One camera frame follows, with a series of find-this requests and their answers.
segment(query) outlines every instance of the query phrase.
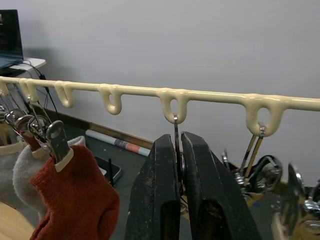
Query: black clamp jaw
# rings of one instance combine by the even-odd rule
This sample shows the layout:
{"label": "black clamp jaw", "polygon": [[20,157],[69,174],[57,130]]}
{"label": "black clamp jaw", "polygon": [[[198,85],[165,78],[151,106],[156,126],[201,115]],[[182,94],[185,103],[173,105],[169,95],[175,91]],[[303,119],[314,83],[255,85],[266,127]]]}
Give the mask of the black clamp jaw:
{"label": "black clamp jaw", "polygon": [[231,172],[202,137],[181,141],[183,157],[169,134],[154,142],[132,186],[125,240],[178,240],[182,183],[193,240],[261,240]]}

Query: red sock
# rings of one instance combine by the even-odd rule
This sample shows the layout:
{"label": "red sock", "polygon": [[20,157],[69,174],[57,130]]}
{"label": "red sock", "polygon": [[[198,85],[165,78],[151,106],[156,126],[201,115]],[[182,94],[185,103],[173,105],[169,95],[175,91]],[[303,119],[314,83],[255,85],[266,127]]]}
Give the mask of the red sock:
{"label": "red sock", "polygon": [[108,240],[119,213],[119,196],[84,146],[71,147],[60,172],[52,157],[30,180],[48,210],[31,240]]}

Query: cream plastic rod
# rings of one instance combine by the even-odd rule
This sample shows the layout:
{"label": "cream plastic rod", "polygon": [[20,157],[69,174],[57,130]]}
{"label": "cream plastic rod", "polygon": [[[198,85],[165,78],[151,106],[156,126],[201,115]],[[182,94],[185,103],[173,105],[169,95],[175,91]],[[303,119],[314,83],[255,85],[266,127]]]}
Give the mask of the cream plastic rod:
{"label": "cream plastic rod", "polygon": [[[24,95],[30,98],[32,103],[38,100],[37,86],[55,88],[60,101],[67,108],[72,108],[75,105],[73,90],[96,91],[100,93],[106,110],[113,115],[121,112],[121,96],[124,94],[158,97],[162,103],[165,118],[172,124],[174,123],[174,114],[171,110],[170,103],[173,99],[178,101],[178,124],[181,124],[186,119],[187,104],[191,100],[239,104],[245,107],[247,128],[256,136],[258,136],[260,132],[258,111],[261,108],[266,108],[269,110],[270,120],[269,123],[266,124],[265,137],[271,136],[277,131],[284,110],[286,109],[320,111],[320,99],[318,98],[95,84],[0,76],[0,90],[5,96],[9,94],[6,85],[8,83],[20,84]],[[114,99],[114,105],[110,102],[110,95],[112,95]]]}

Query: gray sock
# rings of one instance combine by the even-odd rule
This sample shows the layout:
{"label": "gray sock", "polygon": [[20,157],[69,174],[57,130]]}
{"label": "gray sock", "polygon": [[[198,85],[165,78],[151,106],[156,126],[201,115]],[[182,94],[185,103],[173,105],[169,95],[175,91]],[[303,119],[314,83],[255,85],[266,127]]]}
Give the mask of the gray sock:
{"label": "gray sock", "polygon": [[13,185],[13,169],[22,149],[24,144],[21,142],[0,146],[0,201],[22,213],[34,224],[38,220],[37,212],[19,199]]}
{"label": "gray sock", "polygon": [[[70,141],[68,145],[86,146],[84,136],[78,136]],[[30,184],[30,178],[36,175],[50,158],[46,153],[40,158],[35,158],[29,146],[26,146],[19,155],[13,168],[13,185],[16,195],[29,207],[36,210],[40,220],[46,215],[47,207],[43,203],[41,196]]]}

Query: dark floor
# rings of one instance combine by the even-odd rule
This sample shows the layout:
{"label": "dark floor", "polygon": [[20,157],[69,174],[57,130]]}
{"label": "dark floor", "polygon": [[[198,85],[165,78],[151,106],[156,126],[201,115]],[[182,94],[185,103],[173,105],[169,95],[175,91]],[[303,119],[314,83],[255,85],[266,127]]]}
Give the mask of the dark floor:
{"label": "dark floor", "polygon": [[[111,158],[113,164],[121,167],[122,175],[115,183],[115,189],[120,197],[119,219],[111,240],[123,240],[125,237],[131,187],[146,157],[88,137],[82,129],[70,125],[65,125],[64,129],[68,140],[80,135],[85,136],[87,147],[95,156],[105,160]],[[271,232],[271,222],[272,215],[279,207],[279,204],[280,197],[270,193],[256,202],[250,209],[263,240],[274,239]],[[183,217],[180,221],[180,239],[192,239],[189,222]]]}

